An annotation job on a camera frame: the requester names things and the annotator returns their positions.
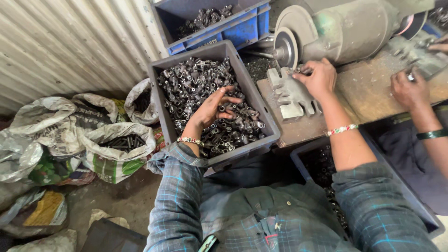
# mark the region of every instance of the blue checked shirt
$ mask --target blue checked shirt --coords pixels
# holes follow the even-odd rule
[[[148,162],[163,174],[145,251],[192,251],[214,234],[218,251],[438,251],[392,175],[380,163],[333,175],[353,243],[312,182],[219,193],[201,202],[207,161],[172,144]]]

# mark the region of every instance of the green bangle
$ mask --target green bangle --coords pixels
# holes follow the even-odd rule
[[[447,129],[441,129],[441,130],[435,130],[435,131],[429,131],[429,132],[417,134],[418,140],[425,140],[425,139],[438,138],[438,137],[444,137],[444,136],[448,136]]]

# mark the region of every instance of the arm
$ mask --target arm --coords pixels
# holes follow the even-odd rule
[[[333,181],[360,251],[438,251],[384,165],[369,163],[338,172]]]
[[[311,76],[294,74],[310,94],[317,99],[323,109],[329,130],[348,126],[352,120],[339,103],[333,88],[336,83],[336,70],[327,59],[321,62],[309,61],[302,71],[312,69]],[[330,136],[332,154],[337,171],[350,170],[359,165],[376,162],[376,157],[357,129]]]
[[[232,86],[220,88],[210,95],[190,118],[182,136],[201,138],[204,127],[218,118],[233,118],[233,113],[218,113],[221,103],[241,103],[242,100],[224,97]],[[202,195],[204,169],[198,167],[205,160],[197,158],[199,147],[194,143],[174,143],[156,153],[150,160],[163,171],[150,213],[150,232],[145,251],[197,251],[202,242],[199,206]]]
[[[401,106],[409,111],[419,133],[443,129],[429,102],[429,89],[425,79],[414,68],[415,82],[410,82],[404,71],[392,75],[391,91]],[[448,178],[448,137],[423,140],[428,155],[442,174]]]
[[[294,74],[323,108],[329,129],[352,123],[333,94],[336,70],[326,60],[307,62],[311,76]],[[336,170],[332,184],[354,245],[361,251],[437,251],[392,174],[377,162],[358,130],[330,136]]]

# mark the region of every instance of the beaded bracelet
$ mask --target beaded bracelet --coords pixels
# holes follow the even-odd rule
[[[194,138],[191,138],[191,137],[186,137],[186,136],[180,137],[180,138],[177,139],[177,141],[178,142],[195,143],[195,144],[197,144],[197,145],[199,145],[201,147],[204,147],[204,143],[203,142],[201,142],[200,140],[196,140]]]
[[[334,135],[334,134],[338,134],[338,133],[341,133],[341,132],[344,132],[344,131],[353,130],[353,129],[357,129],[357,128],[358,128],[357,124],[350,124],[348,126],[342,126],[340,128],[335,128],[334,130],[327,131],[325,133],[325,135],[329,137],[329,136]]]

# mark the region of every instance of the bracelet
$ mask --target bracelet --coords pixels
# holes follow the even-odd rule
[[[329,137],[334,134],[342,133],[344,131],[353,130],[353,129],[357,129],[357,128],[358,128],[357,124],[350,124],[348,126],[342,126],[340,128],[335,128],[334,130],[327,131],[325,133],[325,135]]]
[[[199,145],[199,146],[201,146],[201,147],[204,147],[204,143],[203,143],[203,142],[201,142],[200,140],[196,140],[196,139],[194,139],[194,138],[191,138],[191,137],[186,137],[186,136],[184,136],[184,137],[179,137],[179,138],[177,139],[177,141],[178,141],[178,142],[195,143],[195,144],[197,144],[197,145]]]
[[[438,138],[438,137],[444,137],[444,136],[448,136],[447,129],[441,129],[441,130],[435,130],[435,131],[429,131],[429,132],[417,134],[418,140],[425,140],[425,139]]]

